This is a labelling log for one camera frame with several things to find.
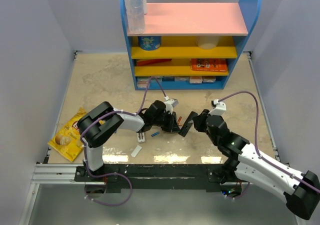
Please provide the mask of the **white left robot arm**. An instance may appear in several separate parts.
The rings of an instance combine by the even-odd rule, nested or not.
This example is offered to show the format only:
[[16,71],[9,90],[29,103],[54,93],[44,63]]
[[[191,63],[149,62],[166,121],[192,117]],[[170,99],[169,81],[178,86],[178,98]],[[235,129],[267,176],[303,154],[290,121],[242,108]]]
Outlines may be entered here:
[[85,145],[86,176],[99,181],[104,175],[103,145],[117,130],[144,133],[152,127],[160,127],[167,133],[178,133],[180,128],[174,108],[179,104],[175,98],[156,100],[149,108],[137,114],[114,108],[104,101],[77,122],[80,140]]

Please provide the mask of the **white battery cover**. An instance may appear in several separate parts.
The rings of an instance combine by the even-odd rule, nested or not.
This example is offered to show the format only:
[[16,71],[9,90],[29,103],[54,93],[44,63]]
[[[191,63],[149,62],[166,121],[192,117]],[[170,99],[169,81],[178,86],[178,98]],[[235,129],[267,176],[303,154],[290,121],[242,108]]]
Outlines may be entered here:
[[133,158],[135,158],[138,155],[138,153],[141,151],[141,149],[142,149],[142,147],[140,145],[137,145],[136,148],[131,153],[131,156]]

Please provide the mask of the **red battery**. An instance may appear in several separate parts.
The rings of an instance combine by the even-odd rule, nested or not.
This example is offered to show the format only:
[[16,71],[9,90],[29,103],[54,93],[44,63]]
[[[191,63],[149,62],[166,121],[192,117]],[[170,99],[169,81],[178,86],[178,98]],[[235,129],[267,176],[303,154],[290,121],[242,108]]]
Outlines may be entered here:
[[178,121],[177,121],[177,123],[178,123],[179,126],[180,126],[180,124],[181,124],[181,120],[182,120],[182,117],[180,116],[180,117],[178,118]]

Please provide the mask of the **white remote control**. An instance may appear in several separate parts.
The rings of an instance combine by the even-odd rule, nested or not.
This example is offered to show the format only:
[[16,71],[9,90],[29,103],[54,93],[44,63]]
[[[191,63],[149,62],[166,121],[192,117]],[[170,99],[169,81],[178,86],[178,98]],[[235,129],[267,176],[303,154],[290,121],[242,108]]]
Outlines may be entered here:
[[138,132],[137,133],[137,142],[138,143],[144,143],[145,141],[146,141],[145,133],[144,132]]

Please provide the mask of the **black remote control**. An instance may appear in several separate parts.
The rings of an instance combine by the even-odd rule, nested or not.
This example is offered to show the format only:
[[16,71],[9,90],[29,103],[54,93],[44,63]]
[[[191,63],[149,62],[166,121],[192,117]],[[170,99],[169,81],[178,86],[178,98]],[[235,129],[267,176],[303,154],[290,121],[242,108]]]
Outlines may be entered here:
[[197,117],[198,113],[191,111],[189,116],[187,117],[187,119],[185,120],[184,124],[182,125],[180,131],[178,132],[178,134],[182,137],[185,137],[187,135],[187,133],[189,132],[190,128],[193,125],[193,118]]

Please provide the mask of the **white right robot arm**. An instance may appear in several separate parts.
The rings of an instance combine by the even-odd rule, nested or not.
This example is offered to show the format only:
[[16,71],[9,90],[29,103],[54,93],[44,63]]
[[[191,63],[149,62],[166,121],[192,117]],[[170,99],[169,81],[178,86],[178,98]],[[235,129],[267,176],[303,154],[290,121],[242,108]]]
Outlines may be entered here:
[[285,202],[297,217],[311,218],[320,202],[320,181],[314,172],[293,169],[268,156],[230,131],[222,116],[211,115],[207,109],[192,118],[192,122],[227,157],[222,170],[227,181],[239,179],[259,186]]

